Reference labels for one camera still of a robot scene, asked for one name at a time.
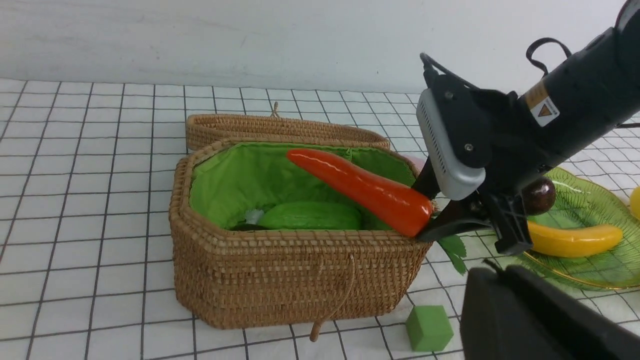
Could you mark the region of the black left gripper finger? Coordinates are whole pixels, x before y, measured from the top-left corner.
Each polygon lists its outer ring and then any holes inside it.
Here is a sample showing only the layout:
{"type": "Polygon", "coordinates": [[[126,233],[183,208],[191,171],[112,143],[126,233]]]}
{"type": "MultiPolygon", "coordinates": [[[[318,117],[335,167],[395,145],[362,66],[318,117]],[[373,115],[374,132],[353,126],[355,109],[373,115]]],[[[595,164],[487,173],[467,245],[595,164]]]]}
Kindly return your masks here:
{"type": "Polygon", "coordinates": [[[520,265],[469,269],[460,322],[467,360],[637,360],[640,339],[520,265]]]}

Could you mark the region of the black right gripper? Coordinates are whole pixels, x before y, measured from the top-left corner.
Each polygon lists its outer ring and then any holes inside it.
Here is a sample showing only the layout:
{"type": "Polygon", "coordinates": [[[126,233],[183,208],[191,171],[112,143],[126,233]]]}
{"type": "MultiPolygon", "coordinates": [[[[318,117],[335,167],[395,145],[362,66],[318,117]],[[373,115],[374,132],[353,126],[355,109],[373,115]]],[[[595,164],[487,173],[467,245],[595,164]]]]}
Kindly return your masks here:
{"type": "MultiPolygon", "coordinates": [[[[484,168],[484,182],[469,196],[452,200],[439,215],[427,205],[414,207],[418,242],[494,230],[501,255],[533,248],[521,190],[551,170],[551,160],[530,138],[515,92],[481,89],[422,55],[426,89],[435,95],[455,155],[466,166],[484,168]]],[[[411,188],[434,200],[441,192],[428,157],[411,188]]]]}

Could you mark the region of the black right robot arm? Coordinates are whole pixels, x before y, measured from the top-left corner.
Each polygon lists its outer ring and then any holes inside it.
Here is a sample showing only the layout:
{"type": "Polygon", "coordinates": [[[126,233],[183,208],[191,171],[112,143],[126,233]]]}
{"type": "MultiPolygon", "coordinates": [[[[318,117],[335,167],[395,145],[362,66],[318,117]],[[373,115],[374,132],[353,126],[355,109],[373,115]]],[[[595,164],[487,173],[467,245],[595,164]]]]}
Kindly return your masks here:
{"type": "Polygon", "coordinates": [[[639,2],[627,0],[615,25],[549,71],[533,53],[554,38],[530,44],[526,58],[542,78],[523,95],[479,88],[420,54],[426,89],[416,107],[428,158],[413,190],[448,205],[435,219],[410,210],[397,231],[432,243],[491,228],[496,250],[518,255],[533,247],[528,218],[554,198],[544,176],[640,107],[639,2]]]}

